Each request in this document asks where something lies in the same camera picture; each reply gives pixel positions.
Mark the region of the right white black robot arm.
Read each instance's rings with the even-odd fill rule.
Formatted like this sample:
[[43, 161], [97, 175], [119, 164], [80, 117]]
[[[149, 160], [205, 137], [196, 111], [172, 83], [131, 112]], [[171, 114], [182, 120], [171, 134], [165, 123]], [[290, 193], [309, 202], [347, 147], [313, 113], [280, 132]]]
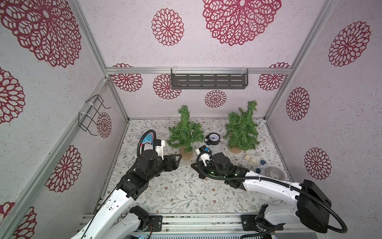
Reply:
[[298, 223], [323, 234], [329, 229], [328, 209], [331, 208], [331, 202], [312, 181], [304, 180], [299, 184], [262, 176], [247, 168], [235, 166], [223, 153], [201, 153], [191, 167], [201, 179], [222, 180], [234, 189], [260, 192], [285, 202], [284, 206], [264, 204], [256, 216], [243, 219], [256, 232]]

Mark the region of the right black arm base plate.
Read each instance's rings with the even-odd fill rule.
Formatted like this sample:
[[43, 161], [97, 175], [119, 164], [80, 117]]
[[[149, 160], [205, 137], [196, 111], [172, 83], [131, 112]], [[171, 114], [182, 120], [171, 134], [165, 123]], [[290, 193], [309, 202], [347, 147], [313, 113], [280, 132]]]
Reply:
[[264, 214], [244, 214], [240, 218], [244, 231], [265, 232], [276, 227], [265, 219]]

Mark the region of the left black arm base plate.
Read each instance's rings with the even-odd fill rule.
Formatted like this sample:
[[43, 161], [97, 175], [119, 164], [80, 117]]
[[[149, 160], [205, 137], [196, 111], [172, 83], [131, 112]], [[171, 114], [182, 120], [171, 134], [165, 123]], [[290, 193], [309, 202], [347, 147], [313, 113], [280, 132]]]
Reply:
[[163, 216], [152, 216], [149, 215], [147, 219], [143, 221], [143, 231], [144, 232], [161, 232], [162, 231], [162, 223], [163, 223]]

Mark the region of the small green christmas tree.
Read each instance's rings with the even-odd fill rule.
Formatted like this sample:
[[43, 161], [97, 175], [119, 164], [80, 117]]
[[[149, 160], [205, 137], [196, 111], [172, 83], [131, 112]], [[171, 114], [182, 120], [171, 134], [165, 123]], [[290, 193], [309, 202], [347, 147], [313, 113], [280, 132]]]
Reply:
[[225, 125], [228, 140], [228, 148], [249, 151], [258, 148], [258, 124], [253, 120], [253, 114], [257, 111], [257, 102], [249, 101], [247, 110], [238, 108], [239, 112], [230, 112], [228, 114], [228, 123]]
[[173, 127], [169, 127], [170, 136], [167, 140], [171, 148], [179, 148], [184, 161], [194, 157], [194, 144], [204, 141], [204, 131], [200, 123], [190, 120], [190, 112], [187, 105], [178, 109], [181, 115], [180, 121]]

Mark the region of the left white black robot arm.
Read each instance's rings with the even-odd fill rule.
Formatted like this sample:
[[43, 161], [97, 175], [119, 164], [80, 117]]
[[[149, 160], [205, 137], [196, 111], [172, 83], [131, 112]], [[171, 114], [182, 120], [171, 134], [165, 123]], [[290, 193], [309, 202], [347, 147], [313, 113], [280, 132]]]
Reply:
[[105, 199], [94, 217], [74, 239], [124, 239], [148, 225], [149, 213], [136, 205], [136, 199], [148, 188], [151, 179], [178, 169], [180, 154], [161, 155], [148, 149], [136, 158], [131, 169]]

